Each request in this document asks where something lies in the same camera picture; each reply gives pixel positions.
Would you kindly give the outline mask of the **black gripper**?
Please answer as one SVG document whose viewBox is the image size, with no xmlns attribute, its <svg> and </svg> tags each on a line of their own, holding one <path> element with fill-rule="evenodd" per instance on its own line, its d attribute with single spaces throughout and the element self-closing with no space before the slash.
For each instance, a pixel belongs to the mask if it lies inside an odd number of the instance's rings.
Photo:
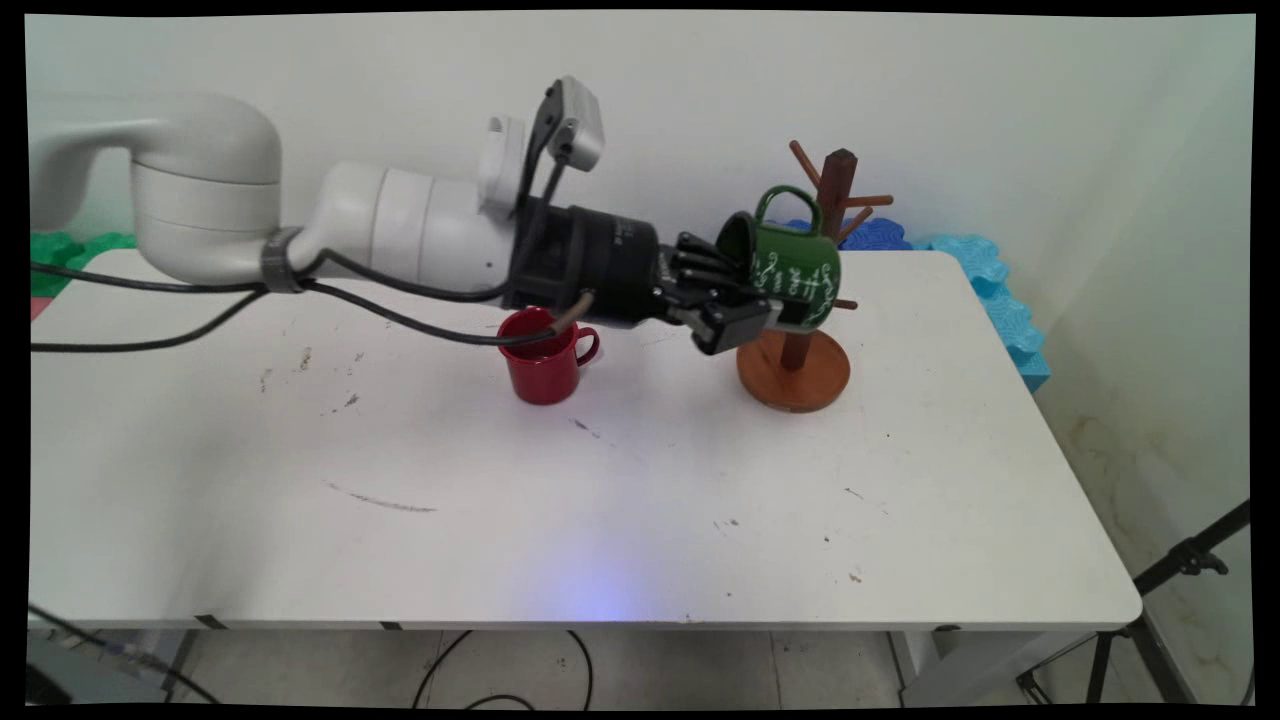
<svg viewBox="0 0 1280 720">
<path fill-rule="evenodd" d="M 585 322 L 614 328 L 677 322 L 708 356 L 756 340 L 777 315 L 777 302 L 758 293 L 741 261 L 695 234 L 660 243 L 649 222 L 549 206 L 538 246 L 502 306 L 563 311 L 585 291 L 594 296 Z"/>
</svg>

